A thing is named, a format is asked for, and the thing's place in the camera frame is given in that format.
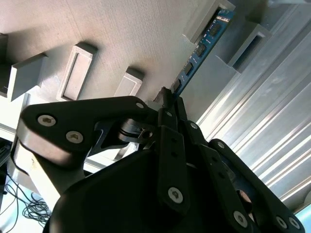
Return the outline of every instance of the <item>slot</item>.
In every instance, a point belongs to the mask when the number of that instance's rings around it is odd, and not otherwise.
[[[249,45],[246,47],[244,52],[240,55],[240,57],[237,59],[237,61],[233,64],[233,68],[235,70],[240,70],[243,63],[250,57],[252,52],[257,48],[257,46],[262,41],[262,36],[256,35],[254,39],[249,43]]]

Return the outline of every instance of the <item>memory chip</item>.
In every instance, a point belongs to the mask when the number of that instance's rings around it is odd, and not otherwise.
[[[189,62],[189,63],[186,65],[185,69],[184,69],[185,74],[186,74],[186,75],[189,75],[190,72],[191,72],[191,70],[192,70],[192,68],[193,68],[193,65],[191,64],[191,62]]]
[[[179,87],[180,87],[180,85],[181,85],[181,81],[180,81],[180,79],[177,79],[177,80],[174,82],[174,84],[173,84],[173,92],[177,92],[178,89],[179,89]]]
[[[217,33],[219,32],[220,28],[221,28],[221,25],[219,23],[214,24],[212,26],[212,28],[209,30],[209,34],[211,36],[217,35]]]
[[[204,53],[206,47],[205,45],[201,44],[198,49],[196,50],[196,54],[198,55],[198,57],[201,57],[202,54]]]

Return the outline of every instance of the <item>blue circuit board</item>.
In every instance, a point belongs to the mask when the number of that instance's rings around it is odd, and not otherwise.
[[[204,62],[210,51],[213,49],[219,38],[226,30],[234,12],[218,9],[205,29],[204,36],[199,41],[196,49],[186,62],[185,66],[177,76],[171,90],[174,100],[185,89],[191,78],[194,76],[200,65]]]

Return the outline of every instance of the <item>screw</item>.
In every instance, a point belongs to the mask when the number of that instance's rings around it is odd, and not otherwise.
[[[41,115],[38,117],[38,122],[40,125],[51,127],[56,124],[56,120],[54,117],[49,115]]]
[[[289,217],[289,221],[290,221],[290,223],[291,223],[294,227],[296,227],[298,230],[300,229],[300,226],[299,226],[298,222],[297,222],[295,219],[293,219],[292,217]]]
[[[168,112],[168,111],[166,111],[166,114],[169,115],[170,117],[173,116],[173,115],[172,115],[170,112]]]
[[[151,138],[153,135],[153,133],[151,131],[145,131],[142,133],[142,138],[147,139],[147,138]]]
[[[287,225],[284,222],[284,220],[282,218],[280,218],[279,216],[276,217],[277,222],[281,225],[282,228],[287,229]]]
[[[141,103],[136,103],[136,106],[137,106],[138,108],[144,108],[144,105],[142,105]]]
[[[196,124],[194,124],[193,122],[190,123],[191,127],[193,127],[194,129],[197,129],[198,126]]]
[[[237,223],[239,223],[242,227],[244,227],[244,228],[247,227],[246,218],[245,218],[245,216],[241,212],[235,211],[233,213],[233,217],[237,221]]]
[[[223,144],[222,142],[217,142],[217,144],[218,144],[218,146],[219,146],[220,148],[222,148],[222,149],[225,148],[225,146],[224,146],[224,144]]]
[[[77,131],[70,131],[66,134],[66,139],[69,142],[75,143],[75,144],[79,144],[83,141],[83,136],[82,134],[80,134]]]
[[[184,199],[183,195],[179,191],[178,188],[170,187],[168,193],[169,193],[170,199],[174,201],[175,203],[180,204],[183,202],[183,199]]]

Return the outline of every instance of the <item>wire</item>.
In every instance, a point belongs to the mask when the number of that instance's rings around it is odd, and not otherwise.
[[[37,200],[34,197],[34,193],[31,194],[31,198],[28,198],[24,191],[19,187],[19,185],[11,178],[11,176],[7,173],[5,174],[11,179],[11,181],[17,186],[17,189],[19,189],[23,193],[24,197],[29,202],[27,203],[26,201],[18,197],[15,192],[13,193],[11,190],[9,190],[12,189],[14,191],[13,187],[10,184],[7,183],[5,185],[6,190],[9,194],[24,203],[25,208],[22,212],[23,216],[27,219],[36,220],[39,225],[44,228],[44,225],[47,223],[51,216],[51,211],[49,210],[46,202],[42,198]]]
[[[10,208],[10,206],[14,203],[15,199],[16,199],[16,198],[14,198],[14,200],[12,201],[12,203],[9,204],[9,206],[8,206],[0,215],[2,215],[8,208]]]
[[[11,230],[13,230],[13,228],[16,226],[16,223],[17,223],[17,220],[18,220],[18,212],[19,212],[19,209],[18,209],[18,200],[17,200],[17,192],[18,192],[18,185],[16,186],[16,192],[14,191],[14,189],[12,188],[12,191],[14,192],[14,200],[16,199],[16,203],[17,203],[17,214],[16,214],[16,220],[15,220],[15,223],[14,223],[14,225],[13,225],[13,227],[9,230],[9,231],[7,231],[6,233],[9,233]]]

